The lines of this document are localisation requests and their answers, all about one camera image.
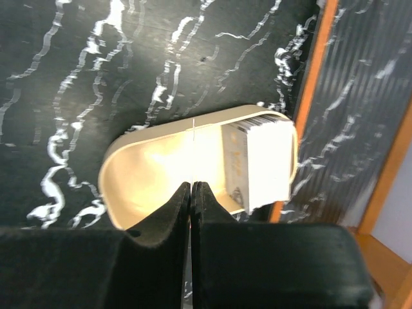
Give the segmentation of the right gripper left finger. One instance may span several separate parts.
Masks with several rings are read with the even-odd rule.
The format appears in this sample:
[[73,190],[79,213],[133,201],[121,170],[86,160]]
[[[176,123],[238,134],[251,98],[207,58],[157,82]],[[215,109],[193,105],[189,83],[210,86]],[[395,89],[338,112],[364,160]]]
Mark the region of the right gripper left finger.
[[2,308],[181,308],[191,187],[119,229],[1,229]]

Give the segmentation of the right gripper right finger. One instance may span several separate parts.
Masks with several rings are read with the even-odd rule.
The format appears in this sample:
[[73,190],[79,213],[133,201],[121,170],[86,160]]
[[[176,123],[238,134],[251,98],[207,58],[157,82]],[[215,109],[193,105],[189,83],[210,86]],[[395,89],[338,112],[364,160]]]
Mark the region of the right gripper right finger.
[[195,308],[367,308],[374,288],[345,228],[240,223],[205,182],[191,196]]

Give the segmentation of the single credit card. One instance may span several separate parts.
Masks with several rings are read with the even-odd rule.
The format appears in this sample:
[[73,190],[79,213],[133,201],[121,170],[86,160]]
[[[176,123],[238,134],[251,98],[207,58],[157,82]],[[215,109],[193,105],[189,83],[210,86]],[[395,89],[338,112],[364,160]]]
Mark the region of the single credit card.
[[196,172],[196,164],[195,164],[195,154],[196,154],[196,141],[195,141],[195,133],[196,133],[196,126],[195,126],[195,118],[192,119],[192,142],[191,142],[191,190],[193,188],[195,182],[195,172]]

